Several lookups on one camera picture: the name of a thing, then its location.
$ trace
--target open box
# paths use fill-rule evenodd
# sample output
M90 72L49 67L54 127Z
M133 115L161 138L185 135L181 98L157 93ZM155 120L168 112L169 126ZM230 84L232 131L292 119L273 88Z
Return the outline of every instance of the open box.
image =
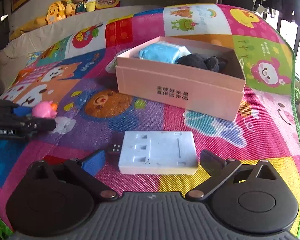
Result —
M222 73L136 57L151 43L186 46L191 53L228 60ZM244 95L246 79L233 49L202 41L157 37L117 57L119 92L233 121Z

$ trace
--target blue wrapped item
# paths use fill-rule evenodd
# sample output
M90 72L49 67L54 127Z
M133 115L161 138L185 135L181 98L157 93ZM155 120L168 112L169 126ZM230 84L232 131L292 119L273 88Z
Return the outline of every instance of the blue wrapped item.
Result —
M158 41L140 50L139 58L174 64L177 59L189 54L191 53L185 46Z

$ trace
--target dark stuffed animal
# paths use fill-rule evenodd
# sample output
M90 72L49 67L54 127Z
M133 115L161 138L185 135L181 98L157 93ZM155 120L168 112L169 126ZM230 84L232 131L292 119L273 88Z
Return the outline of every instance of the dark stuffed animal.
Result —
M214 72L220 72L226 67L228 61L217 56L209 57L202 54L193 53L179 58L176 60L176 63Z

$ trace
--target ridged gray surface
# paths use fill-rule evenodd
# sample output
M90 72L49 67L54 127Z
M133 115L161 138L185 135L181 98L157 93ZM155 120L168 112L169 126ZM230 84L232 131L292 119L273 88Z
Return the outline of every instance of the ridged gray surface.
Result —
M202 203L179 192L126 192L116 202L103 203L84 225L61 236L40 238L16 232L10 240L293 240L288 232L244 236L218 224Z

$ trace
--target colorful play mat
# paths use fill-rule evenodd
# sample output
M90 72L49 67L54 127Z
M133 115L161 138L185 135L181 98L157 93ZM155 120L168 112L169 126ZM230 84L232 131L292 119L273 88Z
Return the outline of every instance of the colorful play mat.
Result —
M158 36L235 49L247 84L234 122L116 92L116 56ZM208 149L221 158L236 158L243 163L268 159L300 206L295 57L282 37L255 14L215 4L145 11L66 37L42 54L33 55L29 64L1 98L23 106L53 100L58 104L58 125L52 133L30 142L0 141L0 217L8 226L6 202L32 162L83 158L111 143L121 143L126 130L192 131L197 154ZM156 90L164 84L154 83L153 87ZM120 194L184 194L209 175L202 168L193 176L123 175L118 170L118 156L109 155L96 178ZM294 235L299 231L300 208L291 229Z

